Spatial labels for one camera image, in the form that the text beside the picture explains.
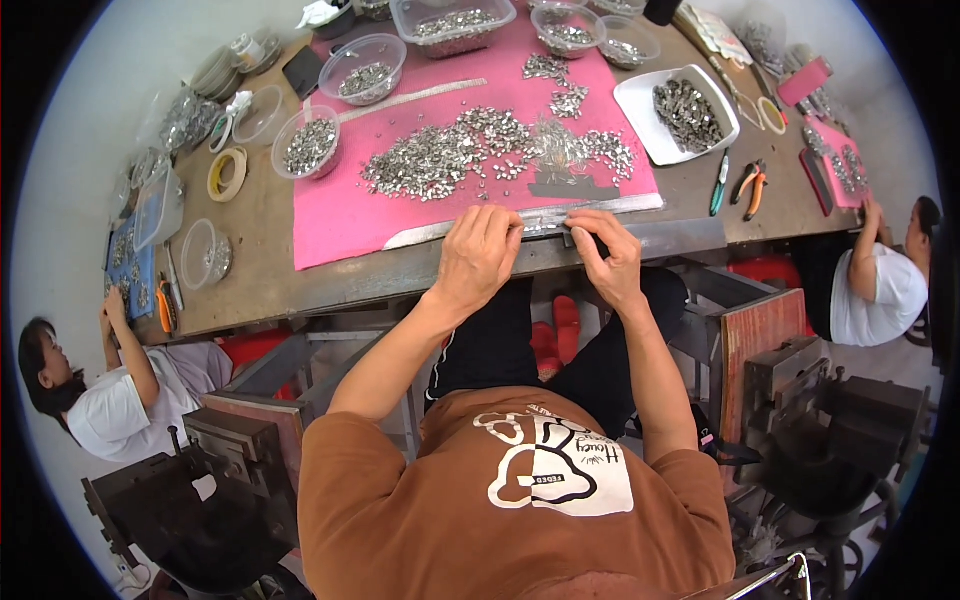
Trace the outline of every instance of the white tray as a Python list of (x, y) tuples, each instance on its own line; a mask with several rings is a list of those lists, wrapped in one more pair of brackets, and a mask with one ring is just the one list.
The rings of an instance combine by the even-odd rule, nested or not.
[[(723, 140), (706, 152), (680, 152), (677, 143), (670, 136), (670, 130), (660, 122), (657, 111), (654, 109), (654, 87), (663, 85), (670, 79), (689, 80), (693, 86), (710, 102), (716, 114)], [(713, 78), (704, 73), (696, 64), (689, 64), (679, 69), (657, 71), (638, 75), (613, 89), (613, 98), (623, 108), (627, 120), (634, 127), (634, 131), (643, 142), (650, 159), (658, 166), (677, 164), (703, 156), (705, 154), (723, 150), (733, 144), (740, 135), (740, 123), (727, 97), (714, 82)]]

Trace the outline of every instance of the blue mat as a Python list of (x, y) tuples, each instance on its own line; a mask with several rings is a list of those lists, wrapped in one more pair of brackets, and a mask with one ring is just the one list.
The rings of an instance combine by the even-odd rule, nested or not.
[[(156, 281), (154, 278), (154, 249), (148, 246), (140, 252), (133, 251), (133, 223), (131, 217), (110, 236), (110, 246), (107, 253), (107, 279), (104, 281), (104, 295), (110, 284), (120, 285), (126, 279), (130, 283), (130, 298), (127, 302), (127, 318), (130, 320), (154, 313), (156, 302)], [(134, 272), (134, 265), (138, 265), (139, 274)], [(146, 303), (138, 302), (141, 288), (146, 288)]]

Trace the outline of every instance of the hand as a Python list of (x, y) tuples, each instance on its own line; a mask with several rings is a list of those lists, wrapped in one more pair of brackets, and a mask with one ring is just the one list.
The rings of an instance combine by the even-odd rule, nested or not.
[(510, 279), (522, 234), (523, 220), (512, 210), (471, 206), (446, 235), (437, 283), (424, 297), (459, 326)]
[(887, 226), (886, 218), (883, 215), (883, 207), (873, 198), (863, 199), (863, 214), (867, 225), (876, 225), (878, 229)]
[(110, 333), (113, 331), (113, 325), (110, 324), (110, 317), (107, 314), (107, 301), (104, 300), (104, 303), (100, 305), (100, 334), (106, 340), (110, 337)]
[(107, 314), (107, 319), (112, 328), (116, 329), (127, 324), (127, 307), (124, 305), (120, 288), (115, 285), (110, 287), (107, 299), (104, 300), (104, 312)]
[[(646, 298), (640, 291), (640, 241), (609, 212), (583, 208), (568, 215), (564, 224), (571, 229), (587, 277), (600, 296), (618, 313), (643, 304)], [(591, 233), (600, 236), (610, 249), (606, 260), (600, 258)]]

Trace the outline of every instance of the red slipper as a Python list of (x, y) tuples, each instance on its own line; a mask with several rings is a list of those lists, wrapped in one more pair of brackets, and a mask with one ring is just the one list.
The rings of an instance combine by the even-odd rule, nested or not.
[(543, 383), (549, 381), (564, 367), (557, 350), (557, 334), (549, 323), (537, 321), (533, 324), (530, 347), (534, 349), (534, 356), (537, 357), (538, 377)]
[(553, 299), (553, 326), (557, 329), (557, 349), (565, 365), (577, 355), (580, 343), (580, 309), (573, 298), (557, 296)]

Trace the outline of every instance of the pink mat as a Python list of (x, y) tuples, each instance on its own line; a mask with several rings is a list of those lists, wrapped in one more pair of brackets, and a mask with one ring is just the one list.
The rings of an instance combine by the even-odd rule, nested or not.
[[(366, 163), (372, 154), (387, 151), (397, 138), (406, 137), (412, 130), (427, 125), (448, 125), (467, 108), (512, 108), (515, 117), (527, 124), (534, 123), (541, 113), (550, 114), (551, 93), (560, 88), (553, 80), (523, 79), (523, 64), (530, 55), (545, 54), (546, 51), (537, 40), (526, 10), (520, 10), (516, 20), (500, 30), (493, 47), (486, 50), (445, 60), (430, 60), (420, 53), (419, 48), (408, 45), (403, 79), (394, 91), (395, 96), (462, 80), (485, 78), (488, 83), (385, 108), (344, 123), (340, 164), (322, 180), (298, 180), (294, 185), (294, 266), (298, 271), (376, 252), (401, 231), (456, 219), (468, 206), (483, 203), (477, 198), (481, 192), (489, 194), (489, 202), (513, 210), (578, 202), (531, 195), (527, 183), (534, 181), (533, 169), (522, 173), (517, 180), (497, 181), (491, 175), (492, 169), (487, 167), (484, 189), (479, 188), (480, 177), (470, 173), (462, 183), (466, 189), (458, 189), (456, 194), (444, 200), (427, 203), (371, 195), (366, 189), (367, 182), (359, 175), (363, 170), (361, 162)], [(393, 24), (382, 27), (384, 31), (391, 31)], [(364, 33), (373, 33), (374, 30), (370, 28)], [(327, 56), (325, 46), (316, 45), (314, 49), (321, 56)], [(620, 183), (621, 197), (657, 193), (643, 146), (613, 99), (616, 82), (600, 53), (591, 52), (582, 59), (571, 61), (569, 79), (589, 87), (590, 92), (582, 106), (584, 116), (579, 120), (564, 119), (564, 124), (577, 134), (589, 130), (623, 130), (623, 142), (635, 151), (636, 160), (633, 179)], [(354, 109), (320, 92), (314, 94), (310, 102), (326, 104), (338, 113)], [(423, 115), (422, 121), (418, 120), (419, 115)], [(587, 171), (597, 186), (612, 185), (613, 174), (613, 170), (598, 162), (592, 162)], [(509, 197), (503, 195), (505, 190), (510, 191)]]
[[(822, 122), (820, 119), (814, 119), (811, 117), (804, 117), (806, 124), (817, 130), (820, 133), (820, 136), (824, 138), (824, 141), (829, 144), (833, 151), (838, 155), (843, 156), (843, 147), (850, 145), (853, 148), (853, 153), (857, 156), (860, 156), (860, 150), (856, 147), (856, 142), (852, 139), (846, 137), (844, 134), (840, 133), (830, 125)], [(830, 191), (833, 194), (833, 203), (840, 208), (859, 208), (863, 205), (863, 200), (865, 198), (872, 198), (874, 196), (874, 191), (867, 186), (865, 191), (860, 191), (860, 188), (857, 188), (852, 194), (848, 194), (843, 189), (843, 183), (840, 182), (840, 179), (833, 174), (833, 165), (830, 163), (829, 158), (821, 158), (820, 160), (824, 163), (824, 173), (827, 175), (827, 183), (829, 183)], [(863, 174), (866, 176), (867, 169), (862, 167)]]

